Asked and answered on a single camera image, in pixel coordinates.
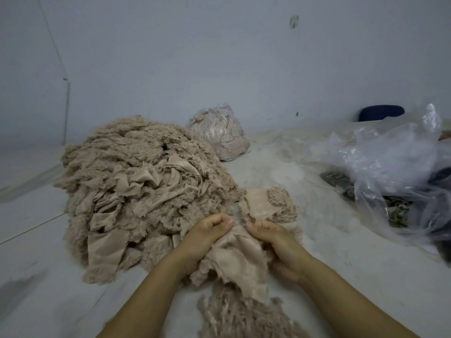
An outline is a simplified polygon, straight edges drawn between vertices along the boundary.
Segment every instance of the right hand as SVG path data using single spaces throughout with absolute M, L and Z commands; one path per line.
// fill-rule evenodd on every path
M 278 257 L 272 263 L 274 271 L 292 282 L 299 283 L 304 268 L 313 256 L 294 236 L 281 225 L 267 220 L 246 222 L 246 229 L 254 238 L 271 244 Z

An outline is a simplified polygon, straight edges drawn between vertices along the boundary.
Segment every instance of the left hand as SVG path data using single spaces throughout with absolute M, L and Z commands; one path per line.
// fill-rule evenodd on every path
M 183 266 L 183 276 L 197 269 L 198 262 L 210 251 L 211 245 L 228 233 L 234 224 L 231 216 L 217 214 L 201 219 L 191 228 L 171 253 Z

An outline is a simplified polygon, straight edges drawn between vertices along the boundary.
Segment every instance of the hand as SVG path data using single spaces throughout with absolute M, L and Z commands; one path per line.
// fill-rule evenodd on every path
M 277 259 L 272 269 L 288 280 L 299 283 L 306 264 L 313 258 L 294 236 L 279 224 L 258 220 L 246 222 L 247 231 L 256 239 L 271 244 Z
M 210 251 L 211 245 L 228 233 L 234 224 L 231 216 L 217 214 L 201 219 L 191 228 L 171 253 L 183 266 L 183 276 L 197 269 L 198 262 Z

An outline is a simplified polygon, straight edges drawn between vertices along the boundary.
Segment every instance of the white floor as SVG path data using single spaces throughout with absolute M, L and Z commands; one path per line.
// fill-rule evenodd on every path
M 225 165 L 241 187 L 288 189 L 300 209 L 306 248 L 384 311 L 423 338 L 450 336 L 451 269 L 438 256 L 391 243 L 362 226 L 355 211 L 306 167 L 315 150 L 300 137 L 308 135 L 297 130 L 252 136 L 251 152 Z M 59 154 L 46 154 L 46 168 L 58 162 Z M 82 270 L 62 241 L 65 200 L 59 190 L 44 185 L 0 203 L 0 337 L 94 337 L 145 276 L 134 268 L 113 284 L 83 284 Z M 312 338 L 333 337 L 301 290 L 272 278 L 269 284 L 270 295 L 282 298 L 287 314 Z M 201 318 L 193 309 L 209 292 L 206 285 L 177 294 L 165 325 L 167 337 L 197 336 Z

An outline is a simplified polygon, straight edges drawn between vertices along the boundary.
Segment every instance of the blue object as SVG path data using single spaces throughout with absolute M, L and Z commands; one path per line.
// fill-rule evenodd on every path
M 404 114 L 404 108 L 399 105 L 372 105 L 363 108 L 358 115 L 359 122 L 383 120 L 384 118 L 398 117 Z

